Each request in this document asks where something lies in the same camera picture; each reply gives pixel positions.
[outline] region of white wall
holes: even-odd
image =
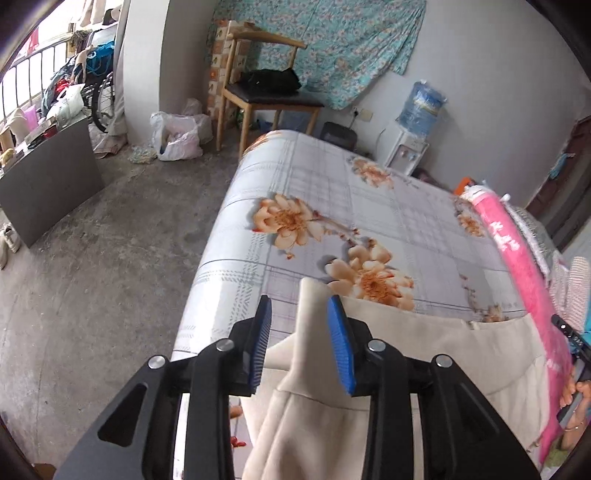
[[[555,162],[588,84],[560,34],[525,0],[429,0],[405,75],[386,73],[359,102],[374,112],[355,122],[362,148],[375,154],[378,134],[421,79],[449,100],[421,165],[452,188],[464,176],[486,179],[521,205]],[[319,124],[350,119],[325,109]],[[378,155],[392,147],[391,132]]]
[[[591,262],[591,220],[587,220],[585,226],[581,228],[564,251],[564,259],[568,265],[570,265],[574,257],[585,257]]]
[[[125,29],[124,90],[127,137],[147,144],[150,115],[160,110],[160,60],[169,0],[132,0]]]
[[[205,41],[215,0],[132,0],[124,49],[128,139],[148,144],[150,115],[180,113],[203,90]]]

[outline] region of floral curtain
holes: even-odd
[[[219,20],[252,21],[308,44],[294,69],[325,105],[342,109],[387,70],[404,74],[423,23],[426,0],[220,0]],[[252,48],[249,67],[283,69],[288,47]]]

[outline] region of white plastic bag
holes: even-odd
[[[204,115],[201,102],[196,98],[187,98],[187,103],[183,109],[182,115],[192,116],[197,122],[197,133],[201,145],[213,140],[212,119],[209,115]]]
[[[152,146],[162,161],[189,160],[203,155],[197,122],[192,116],[156,112],[150,115]]]
[[[183,109],[183,113],[181,113],[181,115],[195,116],[200,115],[201,113],[203,113],[201,102],[196,98],[187,98],[187,103],[185,103],[185,108]]]
[[[47,112],[47,118],[54,116],[60,125],[64,125],[78,115],[84,107],[80,94],[84,86],[84,83],[79,83],[63,89],[56,98],[57,102]]]

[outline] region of orange flower print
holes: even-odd
[[[244,153],[242,154],[242,156],[244,156],[247,153],[251,152],[252,150],[254,150],[259,145],[262,145],[263,143],[267,143],[269,141],[269,137],[272,137],[272,136],[275,136],[275,135],[279,135],[280,136],[281,134],[277,130],[272,130],[269,133],[266,133],[264,135],[261,135],[252,144],[250,144],[248,146],[248,148],[244,151]]]
[[[389,189],[394,188],[390,173],[378,167],[376,163],[364,158],[356,158],[352,163],[353,172],[372,187],[386,185]]]
[[[413,310],[413,295],[408,291],[414,288],[413,279],[386,265],[392,259],[388,250],[375,240],[370,239],[369,245],[349,248],[349,262],[336,258],[326,265],[334,278],[329,287],[337,295]]]
[[[458,214],[457,220],[464,230],[472,236],[484,236],[484,230],[480,222],[475,219],[469,212],[462,212]]]
[[[290,250],[295,244],[305,245],[309,236],[319,242],[324,235],[324,227],[302,200],[288,199],[280,193],[274,199],[261,200],[252,220],[253,232],[277,234],[274,245],[285,250],[288,258],[293,258]]]
[[[486,323],[498,323],[508,320],[503,314],[503,310],[499,305],[491,305],[488,307],[488,311],[482,317],[483,322]]]

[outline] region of wooden chair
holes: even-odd
[[[222,86],[222,104],[217,118],[217,151],[222,149],[222,137],[224,127],[224,112],[226,109],[226,100],[230,100],[239,108],[244,109],[244,119],[242,121],[242,132],[240,135],[239,157],[242,157],[246,149],[246,141],[248,136],[248,127],[251,123],[252,113],[256,110],[275,110],[275,118],[273,120],[273,130],[277,129],[279,124],[279,115],[281,111],[296,111],[296,112],[311,112],[312,117],[306,128],[306,134],[311,135],[314,130],[314,125],[318,119],[318,114],[324,105],[316,100],[312,95],[297,92],[293,95],[279,95],[274,93],[250,92],[247,88],[239,83],[229,83],[230,75],[232,73],[232,66],[234,63],[234,56],[236,54],[236,45],[238,40],[251,40],[264,43],[278,43],[282,45],[292,46],[293,49],[290,54],[290,61],[288,68],[293,68],[296,60],[296,53],[298,48],[307,48],[305,43],[291,38],[282,37],[273,33],[265,31],[245,31],[238,33],[230,33],[228,39],[232,40],[230,46],[230,53],[228,55],[228,62],[226,64],[226,76]]]

